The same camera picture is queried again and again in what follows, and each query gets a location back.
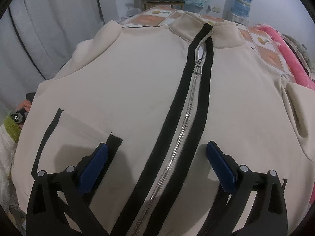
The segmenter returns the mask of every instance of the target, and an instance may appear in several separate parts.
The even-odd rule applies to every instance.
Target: checkered tablecloth
[[[147,11],[135,15],[120,24],[128,27],[139,26],[162,26],[169,25],[175,19],[180,17],[185,11],[175,10],[169,7],[154,7]],[[221,18],[215,18],[208,15],[194,13],[209,24],[224,22]],[[296,82],[294,76],[289,69],[287,62],[279,51],[274,41],[263,31],[259,31],[253,27],[247,27],[237,24],[240,32],[246,40],[246,44],[251,47],[264,61],[266,61],[279,74],[285,76],[289,81]]]

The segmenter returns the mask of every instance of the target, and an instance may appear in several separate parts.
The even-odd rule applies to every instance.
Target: silver screw
[[[243,171],[243,172],[247,172],[247,171],[248,171],[248,167],[245,166],[245,165],[242,165],[242,166],[240,167],[240,169],[241,169],[241,171]]]
[[[272,176],[276,176],[276,175],[277,175],[277,172],[274,171],[274,170],[270,170],[269,173],[270,173],[270,175],[272,175]]]
[[[43,176],[43,175],[45,175],[45,170],[39,171],[37,175],[38,175],[38,176]]]
[[[74,169],[75,169],[74,166],[69,166],[66,168],[66,171],[70,173],[70,172],[74,171]]]

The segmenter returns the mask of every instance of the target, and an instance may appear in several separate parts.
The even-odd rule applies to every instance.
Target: pink blanket
[[[297,59],[297,57],[290,49],[290,47],[282,39],[280,34],[278,34],[276,29],[267,24],[260,24],[255,26],[254,28],[267,33],[271,37],[271,39],[277,44],[280,52],[282,53],[284,59],[286,60],[289,68],[291,69],[292,74],[294,75],[296,83],[309,89],[315,90],[315,83],[311,81],[311,79],[308,77],[300,61]]]

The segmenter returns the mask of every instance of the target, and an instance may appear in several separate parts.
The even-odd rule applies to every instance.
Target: green sleeve cuff
[[[20,127],[15,123],[14,120],[12,120],[9,115],[4,119],[3,124],[7,133],[10,135],[13,141],[17,143],[21,134]]]

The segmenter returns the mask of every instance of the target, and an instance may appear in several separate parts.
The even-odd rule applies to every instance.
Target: blue gripper pad
[[[107,145],[101,145],[79,177],[78,192],[80,195],[89,193],[108,159]]]
[[[223,152],[213,141],[207,144],[206,155],[223,190],[227,193],[234,193],[236,191],[236,177],[225,161]]]

